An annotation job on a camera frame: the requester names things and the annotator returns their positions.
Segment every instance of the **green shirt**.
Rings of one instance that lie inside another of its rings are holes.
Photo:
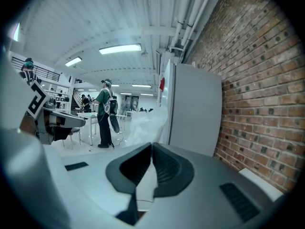
[[[110,97],[109,92],[106,89],[102,89],[100,94],[96,98],[96,101],[100,102],[97,115],[102,115],[102,116],[104,115],[105,113],[104,104],[107,102],[109,97]]]

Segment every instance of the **brick wall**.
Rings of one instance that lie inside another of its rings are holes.
[[[214,157],[291,190],[305,155],[305,55],[273,0],[219,0],[185,60],[222,77]]]

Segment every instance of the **black pants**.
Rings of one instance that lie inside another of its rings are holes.
[[[104,116],[103,115],[97,116],[97,120],[100,126],[100,136],[101,136],[102,146],[108,146],[112,143],[108,117],[109,115],[107,113],[105,113]]]

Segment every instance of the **white pipe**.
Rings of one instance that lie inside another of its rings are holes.
[[[181,0],[176,33],[175,33],[175,36],[172,39],[171,47],[174,47],[176,45],[177,41],[178,41],[179,34],[180,34],[180,31],[181,31],[183,23],[184,23],[187,7],[189,5],[189,1],[190,0]]]
[[[196,19],[196,15],[198,14],[198,10],[200,8],[200,4],[201,4],[202,0],[195,0],[193,8],[192,8],[192,12],[189,18],[189,21],[187,22],[187,27],[183,36],[183,39],[181,41],[181,45],[184,46],[186,43],[186,40],[188,39],[188,36],[190,34],[190,31],[194,25],[194,21]]]
[[[188,39],[187,39],[187,43],[186,43],[186,45],[184,46],[183,50],[186,49],[186,46],[187,46],[189,40],[191,39],[192,33],[194,32],[195,27],[197,26],[198,21],[199,21],[199,19],[201,18],[201,15],[202,15],[202,13],[203,13],[203,11],[204,11],[205,6],[206,6],[207,3],[208,3],[208,0],[204,0],[203,4],[202,4],[202,6],[201,6],[201,8],[200,8],[200,10],[199,10],[199,12],[198,12],[197,18],[196,18],[196,20],[195,20],[195,22],[194,22],[194,25],[193,25],[193,27],[192,27],[192,30],[191,30],[191,32],[190,32],[190,34],[189,34],[189,37],[188,37]]]

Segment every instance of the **metal railing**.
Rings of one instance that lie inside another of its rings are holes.
[[[73,89],[73,98],[74,98],[75,102],[77,103],[78,107],[80,108],[81,107],[81,97],[78,95],[75,88]]]
[[[12,57],[11,59],[11,63],[12,65],[17,69],[17,70],[21,70],[24,61],[15,57]],[[54,73],[52,71],[43,69],[39,66],[34,65],[34,69],[33,72],[38,76],[38,77],[43,77],[43,78],[47,78],[53,81],[58,81],[59,80],[59,76],[60,74]]]

